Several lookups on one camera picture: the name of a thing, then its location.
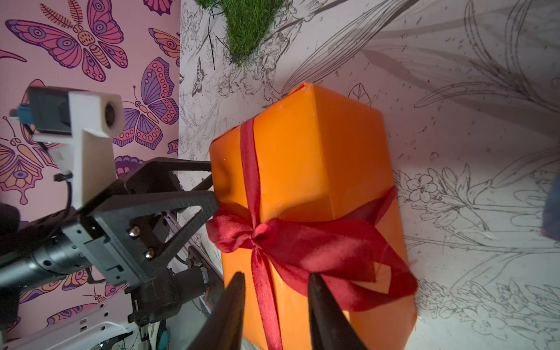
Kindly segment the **orange gift box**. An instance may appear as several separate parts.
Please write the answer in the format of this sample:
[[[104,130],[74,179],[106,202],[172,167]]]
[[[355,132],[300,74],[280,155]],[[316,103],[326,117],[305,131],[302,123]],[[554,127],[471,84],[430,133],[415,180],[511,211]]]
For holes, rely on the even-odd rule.
[[[255,121],[263,222],[273,218],[309,224],[337,220],[389,189],[397,190],[384,121],[372,107],[304,83],[251,120]],[[215,139],[209,153],[220,209],[248,220],[240,127]],[[397,196],[377,229],[408,265]],[[253,284],[252,252],[220,252],[225,280],[230,281],[236,272],[246,279],[244,336],[269,349]],[[276,270],[271,273],[282,349],[310,349],[308,296],[285,284]],[[363,312],[342,311],[367,348],[403,349],[414,329],[416,310],[413,294]]]

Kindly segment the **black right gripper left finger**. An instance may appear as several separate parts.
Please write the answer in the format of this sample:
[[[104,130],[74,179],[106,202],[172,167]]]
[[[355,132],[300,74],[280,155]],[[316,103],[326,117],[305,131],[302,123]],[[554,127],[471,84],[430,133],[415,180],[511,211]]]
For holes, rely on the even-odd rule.
[[[243,339],[245,297],[245,276],[241,272],[236,272],[188,350],[240,350]]]

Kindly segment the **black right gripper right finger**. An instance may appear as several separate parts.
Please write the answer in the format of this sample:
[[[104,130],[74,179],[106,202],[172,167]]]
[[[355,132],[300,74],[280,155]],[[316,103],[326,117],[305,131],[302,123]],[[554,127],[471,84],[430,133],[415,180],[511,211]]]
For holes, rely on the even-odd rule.
[[[308,305],[312,349],[367,349],[320,274],[309,276]]]

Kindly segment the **light blue gift box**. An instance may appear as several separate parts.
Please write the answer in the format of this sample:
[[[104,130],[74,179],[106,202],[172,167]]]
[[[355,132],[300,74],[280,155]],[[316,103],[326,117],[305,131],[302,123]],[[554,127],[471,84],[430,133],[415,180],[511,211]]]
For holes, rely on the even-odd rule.
[[[560,183],[559,175],[553,181],[551,190],[545,202],[541,233],[543,236],[560,240]]]

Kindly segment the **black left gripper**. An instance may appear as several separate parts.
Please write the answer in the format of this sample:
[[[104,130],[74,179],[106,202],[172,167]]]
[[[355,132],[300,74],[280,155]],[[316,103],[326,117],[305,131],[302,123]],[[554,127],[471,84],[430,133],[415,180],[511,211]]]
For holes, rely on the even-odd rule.
[[[209,172],[182,191],[176,172]],[[20,296],[96,268],[114,287],[125,285],[138,326],[179,313],[206,289],[200,271],[174,273],[168,264],[217,212],[209,161],[154,158],[104,190],[111,198],[94,211],[60,211],[27,225],[13,206],[1,206],[1,325],[12,326]],[[169,211],[198,212],[169,239],[161,221]]]

